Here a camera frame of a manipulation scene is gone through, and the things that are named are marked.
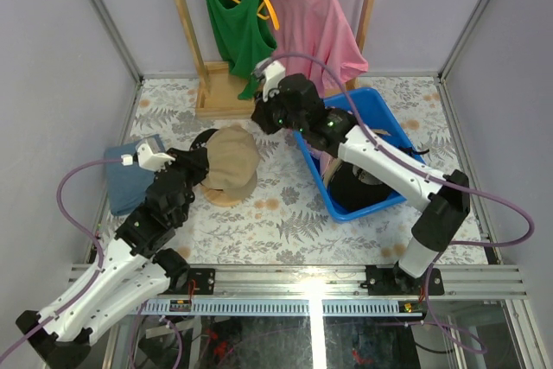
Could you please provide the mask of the beige corduroy cap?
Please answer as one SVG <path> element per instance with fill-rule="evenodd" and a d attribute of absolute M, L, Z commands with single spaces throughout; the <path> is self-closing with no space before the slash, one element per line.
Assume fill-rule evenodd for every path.
<path fill-rule="evenodd" d="M 253 135 L 240 125 L 227 126 L 216 130 L 205 148 L 208 172 L 201 184 L 233 200 L 247 199 L 257 185 L 261 159 Z"/>

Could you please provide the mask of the beige sport cap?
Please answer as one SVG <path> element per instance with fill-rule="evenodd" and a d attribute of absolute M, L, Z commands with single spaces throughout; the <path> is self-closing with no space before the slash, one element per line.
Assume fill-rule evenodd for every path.
<path fill-rule="evenodd" d="M 386 130 L 382 130 L 382 129 L 372 129 L 372 131 L 376 134 L 378 134 L 379 136 L 391 136 L 391 134 L 386 131 Z"/>

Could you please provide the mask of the black MLB cap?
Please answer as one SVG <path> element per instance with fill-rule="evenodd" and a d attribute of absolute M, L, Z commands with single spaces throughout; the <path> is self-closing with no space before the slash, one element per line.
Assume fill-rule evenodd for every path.
<path fill-rule="evenodd" d="M 198 150 L 206 146 L 209 139 L 218 131 L 216 128 L 211 128 L 202 131 L 190 144 L 190 150 Z"/>

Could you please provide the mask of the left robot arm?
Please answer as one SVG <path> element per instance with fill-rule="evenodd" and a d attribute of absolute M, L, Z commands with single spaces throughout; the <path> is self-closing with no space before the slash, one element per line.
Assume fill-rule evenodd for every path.
<path fill-rule="evenodd" d="M 164 293 L 192 295 L 202 279 L 166 244 L 187 221 L 193 188 L 207 176 L 206 149 L 155 153 L 141 142 L 135 154 L 115 162 L 153 172 L 143 201 L 113 238 L 94 243 L 98 256 L 73 285 L 16 320 L 23 340 L 49 368 L 78 367 L 103 334 L 142 303 Z"/>

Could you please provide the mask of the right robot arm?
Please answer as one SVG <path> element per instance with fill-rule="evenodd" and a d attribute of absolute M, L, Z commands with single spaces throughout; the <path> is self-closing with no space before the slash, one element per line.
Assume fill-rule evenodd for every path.
<path fill-rule="evenodd" d="M 349 92 L 347 109 L 328 106 L 312 81 L 302 74 L 255 73 L 262 85 L 255 97 L 252 120 L 267 134 L 281 129 L 302 135 L 308 144 L 349 162 L 401 194 L 420 216 L 411 228 L 406 251 L 385 278 L 386 293 L 429 293 L 425 278 L 439 253 L 445 251 L 470 212 L 463 187 L 467 175 L 446 175 L 418 162 L 387 143 L 362 120 Z"/>

